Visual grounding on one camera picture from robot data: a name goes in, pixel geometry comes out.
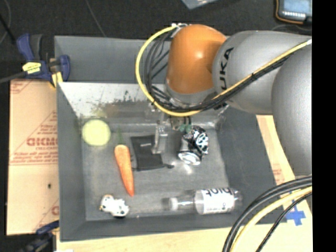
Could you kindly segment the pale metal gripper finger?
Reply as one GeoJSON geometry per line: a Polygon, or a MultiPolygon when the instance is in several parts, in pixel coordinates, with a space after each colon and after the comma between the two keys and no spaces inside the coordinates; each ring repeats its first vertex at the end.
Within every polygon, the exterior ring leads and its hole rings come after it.
{"type": "Polygon", "coordinates": [[[159,131],[159,153],[160,154],[165,152],[168,136],[169,134],[165,130],[159,131]]]}
{"type": "Polygon", "coordinates": [[[159,144],[160,144],[160,127],[155,128],[154,143],[152,147],[153,154],[159,154],[159,144]]]}

